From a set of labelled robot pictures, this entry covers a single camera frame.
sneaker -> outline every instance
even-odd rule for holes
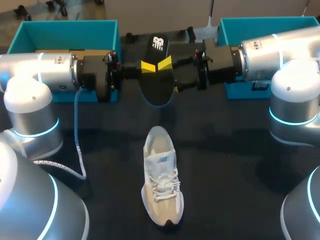
[[[177,158],[173,142],[161,126],[153,127],[144,144],[142,200],[150,218],[159,226],[174,226],[184,212]]]

black table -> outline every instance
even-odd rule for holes
[[[127,45],[125,61],[138,60],[143,45]],[[194,47],[177,44],[173,56]],[[196,77],[192,67],[177,79]],[[56,106],[64,146],[51,160],[80,170],[73,140],[73,105]],[[89,240],[283,240],[280,209],[286,194],[320,164],[320,150],[275,142],[268,130],[268,100],[228,101],[223,84],[186,90],[164,108],[147,105],[137,81],[123,84],[117,104],[79,106],[79,143],[88,182],[45,167],[78,193],[90,215]],[[1,130],[11,127],[3,101]],[[175,232],[162,232],[141,199],[143,146],[149,130],[163,126],[177,153],[184,215]]]

shoelace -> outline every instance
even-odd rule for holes
[[[173,198],[180,191],[180,182],[174,181],[178,176],[178,169],[173,170],[173,175],[164,174],[155,180],[149,175],[152,184],[153,197],[156,201]]]

teal box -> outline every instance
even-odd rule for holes
[[[245,40],[319,25],[315,17],[308,16],[222,18],[217,44],[220,46],[231,45],[232,47],[237,47]],[[270,86],[266,90],[256,91],[252,91],[252,86],[250,82],[225,83],[227,98],[270,98]]]
[[[121,40],[116,20],[24,21],[19,26],[8,54],[48,50],[113,50],[121,59]],[[53,93],[56,103],[73,103],[75,93]],[[83,91],[80,103],[97,103],[96,93]]]

white cable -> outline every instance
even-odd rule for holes
[[[35,164],[37,164],[37,165],[49,165],[49,166],[53,166],[53,167],[65,170],[68,173],[70,173],[70,174],[74,175],[75,177],[77,177],[78,179],[86,180],[87,179],[87,173],[86,173],[86,169],[85,169],[85,166],[84,166],[84,161],[83,161],[83,158],[82,158],[82,153],[81,153],[81,149],[80,149],[80,146],[79,146],[79,140],[78,140],[78,98],[79,98],[79,95],[80,95],[82,90],[83,90],[82,87],[80,87],[79,90],[75,93],[75,96],[74,96],[74,126],[73,126],[73,128],[74,128],[74,144],[75,144],[75,147],[76,147],[76,151],[78,152],[79,163],[80,163],[82,175],[77,173],[76,171],[72,170],[71,168],[69,168],[69,167],[67,167],[65,165],[62,165],[60,163],[54,162],[54,161],[36,160],[36,161],[33,161],[33,162]]]

